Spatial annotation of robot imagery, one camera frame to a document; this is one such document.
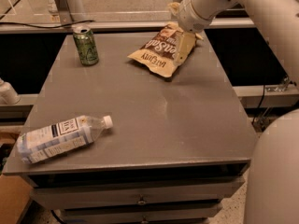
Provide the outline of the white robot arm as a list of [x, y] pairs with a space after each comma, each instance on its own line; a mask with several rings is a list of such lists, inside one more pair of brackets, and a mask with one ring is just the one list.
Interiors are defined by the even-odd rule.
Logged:
[[[182, 0], [168, 7], [188, 33], [206, 29], [240, 4], [292, 81], [299, 82], [299, 4], [296, 0]], [[244, 224], [299, 224], [299, 110], [276, 119], [251, 159]]]

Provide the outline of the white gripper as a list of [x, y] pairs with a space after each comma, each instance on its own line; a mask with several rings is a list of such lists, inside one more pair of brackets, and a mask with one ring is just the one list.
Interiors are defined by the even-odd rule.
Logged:
[[172, 2], [167, 8], [173, 16], [178, 16], [178, 25], [185, 31], [176, 33], [174, 66], [178, 67], [185, 62], [195, 46], [196, 36], [193, 33], [200, 33], [208, 27], [212, 23], [213, 14], [206, 7], [197, 7], [194, 0]]

